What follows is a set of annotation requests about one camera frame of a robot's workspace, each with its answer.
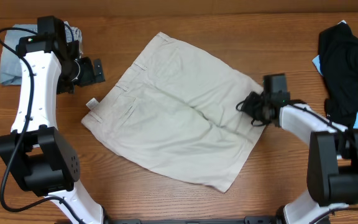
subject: white label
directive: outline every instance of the white label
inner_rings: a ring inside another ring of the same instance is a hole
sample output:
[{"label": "white label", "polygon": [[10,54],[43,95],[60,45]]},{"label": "white label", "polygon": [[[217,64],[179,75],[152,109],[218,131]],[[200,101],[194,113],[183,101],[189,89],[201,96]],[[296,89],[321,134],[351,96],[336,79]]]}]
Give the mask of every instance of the white label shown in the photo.
[{"label": "white label", "polygon": [[92,98],[91,100],[89,100],[89,102],[86,103],[86,106],[92,110],[95,106],[97,106],[99,104],[99,102],[95,99]]}]

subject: table surface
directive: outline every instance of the table surface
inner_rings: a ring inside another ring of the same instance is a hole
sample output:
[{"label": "table surface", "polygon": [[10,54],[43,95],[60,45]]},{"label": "table surface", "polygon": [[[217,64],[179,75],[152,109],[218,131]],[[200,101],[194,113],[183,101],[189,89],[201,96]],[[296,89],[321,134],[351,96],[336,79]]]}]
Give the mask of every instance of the table surface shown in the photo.
[{"label": "table surface", "polygon": [[[345,19],[358,37],[358,13],[62,19],[82,30],[85,55],[102,60],[106,82],[77,88],[74,95],[57,96],[59,131],[78,153],[82,183],[112,218],[273,215],[306,189],[308,146],[282,129],[265,129],[236,181],[223,194],[154,174],[115,155],[81,124],[88,112],[85,104],[92,97],[102,100],[148,41],[164,32],[206,50],[259,83],[264,75],[285,72],[291,97],[324,113],[328,94],[311,62],[317,55],[318,34]],[[0,20],[0,28],[26,23],[36,20]],[[9,134],[19,92],[19,86],[0,85],[0,135]],[[0,158],[0,184],[5,168]],[[18,207],[37,198],[32,192],[22,192],[10,177],[6,200]],[[0,205],[0,223],[63,219],[63,213],[50,202],[21,213],[9,213]],[[358,223],[358,212],[339,212],[333,223]]]}]

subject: black cable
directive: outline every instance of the black cable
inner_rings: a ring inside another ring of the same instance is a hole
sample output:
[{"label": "black cable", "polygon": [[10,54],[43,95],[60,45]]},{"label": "black cable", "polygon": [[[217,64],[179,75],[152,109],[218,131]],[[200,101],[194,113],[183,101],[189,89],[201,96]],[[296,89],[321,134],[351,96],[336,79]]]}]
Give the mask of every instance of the black cable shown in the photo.
[{"label": "black cable", "polygon": [[71,29],[71,27],[67,24],[65,24],[65,26],[67,27],[67,29],[70,31],[71,33],[71,41],[74,42],[74,34],[73,34],[73,30]]},{"label": "black cable", "polygon": [[[3,29],[0,29],[0,33],[4,32],[5,30],[21,30],[21,31],[26,31],[26,32],[30,32],[32,34],[35,34],[37,35],[36,32],[32,31],[32,30],[28,30],[28,29],[23,29],[23,28],[18,28],[18,27],[7,27],[7,28],[3,28]],[[32,69],[31,69],[31,66],[30,64],[28,63],[28,61],[24,58],[24,57],[21,57],[15,50],[13,50],[12,48],[10,48],[10,46],[6,45],[0,38],[0,44],[2,46],[4,46],[5,48],[7,48],[10,52],[12,52],[14,55],[18,56],[19,59],[21,59],[25,65],[27,66],[27,69],[29,70],[29,76],[30,76],[30,96],[29,96],[29,104],[27,106],[27,114],[25,116],[25,121],[24,121],[24,126],[23,126],[23,130],[19,136],[19,139],[17,140],[16,142],[16,146],[13,150],[13,153],[12,153],[12,156],[9,160],[9,162],[7,163],[6,165],[6,170],[5,170],[5,173],[4,173],[4,177],[2,178],[2,182],[1,182],[1,188],[0,188],[0,203],[2,205],[2,207],[9,211],[9,212],[21,212],[21,211],[24,211],[24,210],[27,210],[29,208],[32,208],[34,206],[37,206],[41,203],[44,203],[46,201],[49,201],[49,200],[58,200],[59,203],[62,203],[64,204],[64,206],[66,206],[67,210],[71,213],[71,215],[75,218],[76,221],[78,221],[78,223],[80,224],[85,224],[77,215],[76,213],[73,211],[73,209],[70,207],[70,205],[63,199],[63,198],[60,198],[60,197],[57,197],[57,196],[51,196],[51,197],[47,197],[47,198],[43,198],[41,200],[38,200],[34,203],[31,203],[29,205],[26,205],[24,207],[21,207],[21,208],[11,208],[9,207],[6,202],[5,202],[5,198],[4,198],[4,193],[5,193],[5,187],[6,187],[6,182],[7,182],[7,178],[9,176],[9,172],[11,171],[11,167],[12,167],[12,164],[13,164],[13,161],[14,161],[14,158],[17,154],[17,152],[19,151],[19,147],[23,141],[23,138],[24,138],[24,134],[25,132],[27,131],[27,128],[29,126],[29,123],[30,123],[30,120],[31,120],[31,109],[32,109],[32,102],[33,102],[33,98],[34,98],[34,74],[32,72]]]},{"label": "black cable", "polygon": [[237,111],[242,112],[241,109],[239,109],[239,106],[240,106],[240,105],[243,105],[244,102],[245,102],[245,100],[243,100],[243,101],[241,101],[240,103],[237,104],[237,106],[236,106],[236,110],[237,110]]},{"label": "black cable", "polygon": [[[358,151],[358,147],[356,146],[356,143],[354,142],[354,140],[352,138],[350,138],[348,135],[346,135],[346,133],[344,133],[343,131],[341,131],[339,128],[335,127],[332,125],[331,122],[329,121],[326,121],[324,118],[320,117],[320,115],[306,109],[306,108],[301,108],[299,106],[296,106],[296,105],[290,105],[298,110],[302,110],[304,112],[307,112],[311,115],[313,115],[315,118],[319,119],[321,122],[323,122],[324,124],[326,124],[327,126],[329,126],[330,128],[333,128],[335,129],[339,134],[342,134],[347,141],[349,141],[349,144],[354,147],[357,151]],[[334,213],[334,212],[340,212],[340,211],[349,211],[349,210],[352,210],[352,211],[358,211],[358,207],[356,208],[334,208],[332,210],[329,210],[323,214],[321,214],[319,217],[315,218],[314,220],[312,220],[311,222],[309,222],[309,224],[314,224],[314,223],[317,223],[318,221],[320,221],[322,218],[324,218],[325,216],[329,215],[330,213]]]}]

